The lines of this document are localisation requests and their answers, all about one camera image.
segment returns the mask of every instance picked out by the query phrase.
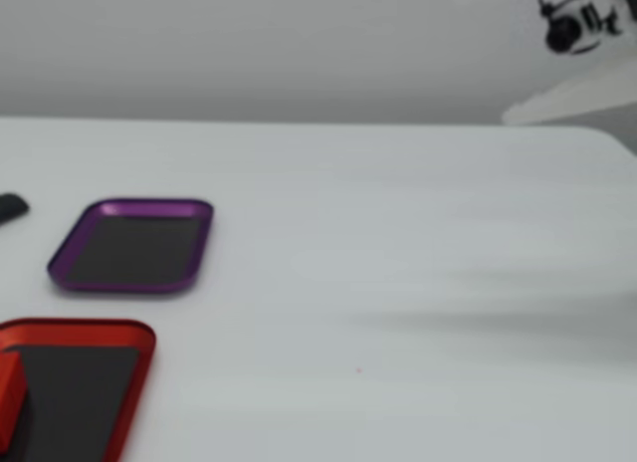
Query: purple tray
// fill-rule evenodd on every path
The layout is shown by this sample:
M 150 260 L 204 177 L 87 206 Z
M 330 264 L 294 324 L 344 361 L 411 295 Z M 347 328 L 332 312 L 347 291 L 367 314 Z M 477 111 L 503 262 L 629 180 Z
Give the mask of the purple tray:
M 48 266 L 74 291 L 169 293 L 199 271 L 214 209 L 201 200 L 109 199 L 89 206 Z

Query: white table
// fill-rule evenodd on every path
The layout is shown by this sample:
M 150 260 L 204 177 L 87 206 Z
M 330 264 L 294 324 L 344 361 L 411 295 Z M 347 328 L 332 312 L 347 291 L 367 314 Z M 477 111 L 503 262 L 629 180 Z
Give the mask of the white table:
M 637 161 L 574 128 L 0 119 L 0 319 L 158 349 L 130 462 L 634 462 Z M 109 196 L 213 202 L 196 287 L 65 295 Z

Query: white wall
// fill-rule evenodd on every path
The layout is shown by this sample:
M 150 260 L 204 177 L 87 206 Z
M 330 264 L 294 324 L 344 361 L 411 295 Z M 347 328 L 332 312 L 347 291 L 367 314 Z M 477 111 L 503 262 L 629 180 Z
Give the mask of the white wall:
M 535 0 L 0 0 L 0 114 L 496 121 L 599 59 Z

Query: tray rim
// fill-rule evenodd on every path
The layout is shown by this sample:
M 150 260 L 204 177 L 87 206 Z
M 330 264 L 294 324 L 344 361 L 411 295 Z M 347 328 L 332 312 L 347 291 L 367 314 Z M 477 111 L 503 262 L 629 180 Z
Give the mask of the tray rim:
M 134 347 L 139 353 L 130 386 L 112 428 L 104 462 L 119 460 L 144 389 L 157 336 L 135 320 L 25 318 L 0 324 L 0 351 L 16 346 Z
M 62 241 L 47 265 L 51 279 L 61 288 L 69 291 L 120 292 L 120 293 L 173 293 L 192 285 L 199 273 L 201 261 L 214 218 L 214 206 L 197 198 L 133 198 L 117 197 L 98 200 L 82 212 L 74 226 Z M 95 224 L 110 216 L 177 216 L 200 217 L 203 224 L 199 229 L 196 244 L 184 278 L 165 285 L 74 283 L 65 280 L 71 264 L 78 257 Z

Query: red object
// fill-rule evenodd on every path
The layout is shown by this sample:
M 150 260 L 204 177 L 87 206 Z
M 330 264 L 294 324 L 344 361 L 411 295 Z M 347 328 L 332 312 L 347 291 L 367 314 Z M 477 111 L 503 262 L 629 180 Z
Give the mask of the red object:
M 0 354 L 0 454 L 9 450 L 26 393 L 27 379 L 20 354 Z
M 25 319 L 0 325 L 0 351 L 15 346 L 67 346 L 67 347 L 134 347 L 139 357 L 124 397 L 117 422 L 103 462 L 116 462 L 123 449 L 137 402 L 141 396 L 150 361 L 155 349 L 155 333 L 151 327 L 130 320 L 66 320 L 66 319 Z M 4 357 L 0 355 L 0 379 L 4 373 Z M 17 354 L 22 370 L 22 363 Z M 6 430 L 5 418 L 0 412 L 2 435 Z

